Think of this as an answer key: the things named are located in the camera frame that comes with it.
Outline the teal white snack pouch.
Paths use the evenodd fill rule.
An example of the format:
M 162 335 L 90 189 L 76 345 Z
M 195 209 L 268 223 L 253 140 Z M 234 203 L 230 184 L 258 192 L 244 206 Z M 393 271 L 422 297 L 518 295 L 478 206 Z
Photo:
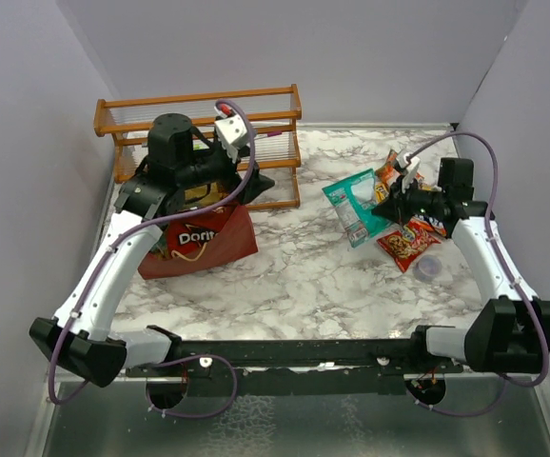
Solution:
M 323 188 L 352 248 L 388 229 L 391 223 L 372 210 L 378 205 L 373 169 L 366 169 Z

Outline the red Doritos chip bag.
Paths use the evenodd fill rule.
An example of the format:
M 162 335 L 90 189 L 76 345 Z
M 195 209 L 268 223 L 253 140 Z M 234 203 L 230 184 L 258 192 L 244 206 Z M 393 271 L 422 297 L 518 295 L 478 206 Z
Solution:
M 171 222 L 165 231 L 165 258 L 190 258 L 221 231 L 226 220 L 226 213 L 220 209 Z

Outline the gold teal kettle chips bag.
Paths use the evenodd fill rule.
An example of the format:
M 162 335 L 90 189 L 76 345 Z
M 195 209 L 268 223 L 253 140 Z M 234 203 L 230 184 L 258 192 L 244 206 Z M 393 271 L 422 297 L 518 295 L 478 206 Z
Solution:
M 226 189 L 218 182 L 187 189 L 183 211 L 200 209 L 214 205 L 228 196 Z

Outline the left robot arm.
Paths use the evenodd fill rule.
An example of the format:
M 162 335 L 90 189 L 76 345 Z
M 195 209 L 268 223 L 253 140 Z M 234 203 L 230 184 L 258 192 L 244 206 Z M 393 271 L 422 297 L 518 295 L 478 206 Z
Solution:
M 123 369 L 150 366 L 174 373 L 181 353 L 164 330 L 114 336 L 111 325 L 134 271 L 171 223 L 246 204 L 272 181 L 256 162 L 256 131 L 230 100 L 216 103 L 214 140 L 183 114 L 158 116 L 148 132 L 148 153 L 120 188 L 106 235 L 65 303 L 37 318 L 29 336 L 49 360 L 48 381 L 63 368 L 98 387 Z

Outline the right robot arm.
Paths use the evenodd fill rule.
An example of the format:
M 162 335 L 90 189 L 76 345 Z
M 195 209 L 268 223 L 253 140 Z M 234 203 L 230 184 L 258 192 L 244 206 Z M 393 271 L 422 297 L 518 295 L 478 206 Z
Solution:
M 474 276 L 483 309 L 468 329 L 428 327 L 424 340 L 407 350 L 409 365 L 428 372 L 443 358 L 477 372 L 538 374 L 550 350 L 550 301 L 521 277 L 502 245 L 493 213 L 474 198 L 474 164 L 444 158 L 435 189 L 423 189 L 418 159 L 401 168 L 386 164 L 377 176 L 388 190 L 373 214 L 402 226 L 415 216 L 443 225 Z

